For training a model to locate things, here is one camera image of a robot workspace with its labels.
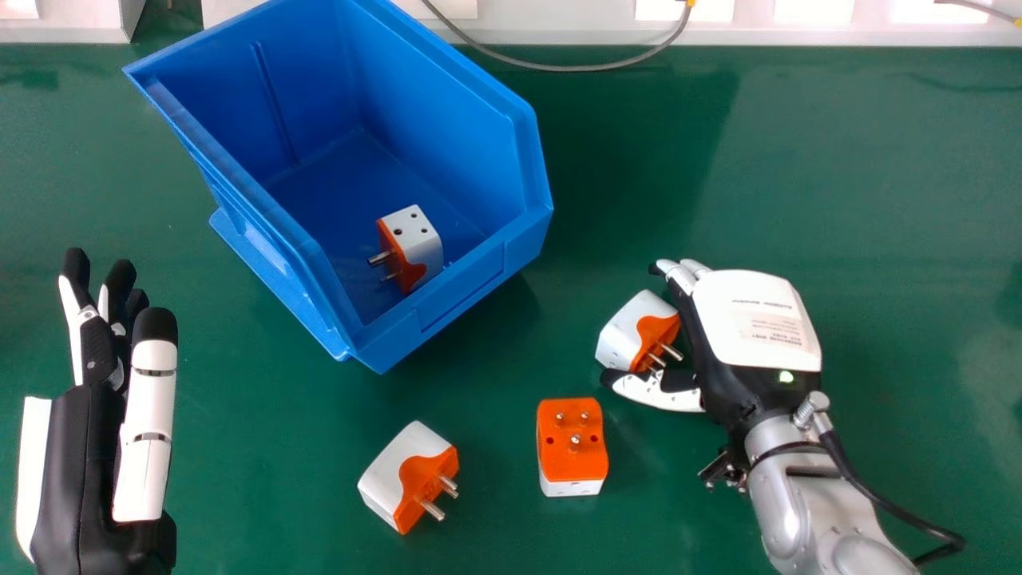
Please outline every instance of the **blue storage bin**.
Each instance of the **blue storage bin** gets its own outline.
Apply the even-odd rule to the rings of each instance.
[[[211,225],[338,361],[385,372],[540,252],[532,108],[387,0],[272,0],[125,71],[198,163]],[[447,265],[402,297],[366,257],[412,203]]]

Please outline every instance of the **black and white robotic hand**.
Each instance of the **black and white robotic hand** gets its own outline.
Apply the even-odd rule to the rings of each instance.
[[[42,575],[170,573],[177,321],[134,289],[131,261],[113,265],[98,302],[89,268],[73,247],[57,280],[75,386],[52,401],[25,400],[17,540]]]
[[[749,495],[763,548],[780,573],[911,575],[965,548],[961,535],[879,495],[856,474],[820,391],[820,342],[787,279],[714,271],[695,259],[658,259],[650,273],[667,282],[671,304],[637,296],[614,317],[597,344],[606,368],[601,381],[647,405],[705,412],[724,427],[729,441],[699,479],[710,490],[725,482]],[[658,355],[663,349],[682,355],[673,341],[656,340],[678,329],[650,328],[666,325],[663,308],[671,305],[691,368]],[[657,357],[643,364],[644,355]],[[640,365],[648,370],[633,370]],[[943,544],[909,560],[884,534],[877,508]]]

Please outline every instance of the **metal pin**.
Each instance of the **metal pin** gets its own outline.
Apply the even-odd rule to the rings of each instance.
[[[436,479],[444,484],[444,492],[451,496],[452,499],[458,498],[458,484],[455,483],[450,477],[446,475],[436,476]]]
[[[673,357],[676,362],[681,362],[685,360],[685,356],[682,355],[682,352],[676,350],[675,348],[668,346],[667,344],[660,344],[660,349],[666,352],[666,354],[669,355],[670,357]]]
[[[426,510],[426,513],[433,516],[433,519],[436,521],[444,521],[444,518],[447,517],[447,514],[442,512],[440,509],[434,506],[432,501],[422,499],[419,501],[419,505],[422,506],[422,509]]]
[[[376,267],[392,256],[393,256],[393,249],[387,249],[386,251],[380,251],[379,253],[376,253],[372,257],[366,259],[366,261],[369,262],[369,267]]]
[[[653,355],[652,353],[647,353],[647,354],[646,354],[646,357],[648,357],[648,358],[652,360],[652,361],[653,361],[654,363],[656,363],[656,365],[657,365],[657,366],[659,366],[660,368],[666,368],[666,367],[667,367],[667,363],[666,363],[666,362],[664,362],[664,361],[660,360],[659,357],[657,357],[657,356]]]

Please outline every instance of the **metal screw knob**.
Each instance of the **metal screw knob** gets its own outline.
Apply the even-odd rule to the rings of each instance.
[[[799,430],[806,431],[811,425],[812,416],[828,410],[830,410],[830,398],[827,397],[827,394],[822,391],[811,391],[795,411],[795,415],[791,417],[791,423]]]

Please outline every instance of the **gray cable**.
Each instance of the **gray cable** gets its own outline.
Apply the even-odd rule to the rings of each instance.
[[[1013,16],[1007,12],[1002,12],[1001,10],[995,10],[989,6],[984,6],[982,4],[977,4],[976,2],[970,2],[969,0],[933,0],[935,4],[955,4],[956,6],[965,6],[966,8],[972,8],[973,10],[979,10],[980,12],[985,12],[990,14],[995,18],[1001,18],[1003,20],[1008,20],[1015,23],[1019,18]]]
[[[594,63],[594,64],[583,64],[583,65],[555,65],[549,63],[540,63],[528,60],[521,60],[518,58],[513,58],[511,56],[504,55],[500,52],[495,52],[494,50],[491,50],[490,48],[485,47],[484,45],[472,39],[472,37],[469,36],[468,34],[465,34],[465,31],[458,28],[456,23],[454,23],[453,21],[451,21],[450,18],[445,16],[444,13],[440,12],[439,9],[437,9],[436,6],[434,6],[430,0],[421,0],[421,1],[426,6],[426,8],[428,8],[429,11],[432,12],[433,15],[437,17],[437,19],[444,22],[444,26],[448,27],[451,30],[451,32],[455,34],[455,36],[461,38],[469,46],[475,48],[476,50],[482,52],[483,54],[494,59],[501,60],[502,62],[506,62],[511,65],[517,65],[519,67],[526,67],[528,69],[539,69],[541,71],[606,71],[608,69],[617,69],[620,67],[639,63],[641,61],[645,61],[655,56],[656,54],[659,54],[667,46],[670,46],[675,42],[675,40],[678,40],[678,37],[682,35],[682,32],[685,31],[685,27],[689,23],[689,15],[692,13],[692,7],[689,6],[688,3],[686,3],[685,11],[682,12],[682,19],[678,22],[678,27],[670,34],[670,36],[668,36],[667,39],[664,40],[663,42],[657,44],[656,46],[653,46],[649,50],[646,50],[645,52],[637,56],[606,63]]]

